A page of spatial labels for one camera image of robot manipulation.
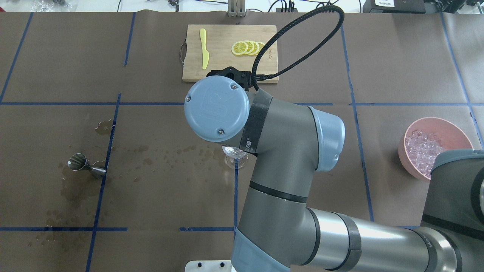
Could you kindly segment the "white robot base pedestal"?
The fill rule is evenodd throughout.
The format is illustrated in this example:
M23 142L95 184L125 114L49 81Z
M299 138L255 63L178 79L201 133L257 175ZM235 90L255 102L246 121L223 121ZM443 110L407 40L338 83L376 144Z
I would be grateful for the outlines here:
M236 272L230 260L192 260L185 265L185 272Z

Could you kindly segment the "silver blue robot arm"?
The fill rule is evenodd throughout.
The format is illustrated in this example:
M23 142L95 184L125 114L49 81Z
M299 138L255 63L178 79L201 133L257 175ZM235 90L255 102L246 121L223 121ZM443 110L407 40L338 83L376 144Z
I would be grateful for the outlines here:
M238 226L238 272L482 272L483 150L441 153L419 227L389 227L307 207L313 175L338 162L342 120L310 106L249 93L208 76L185 97L185 117L202 139L256 155Z

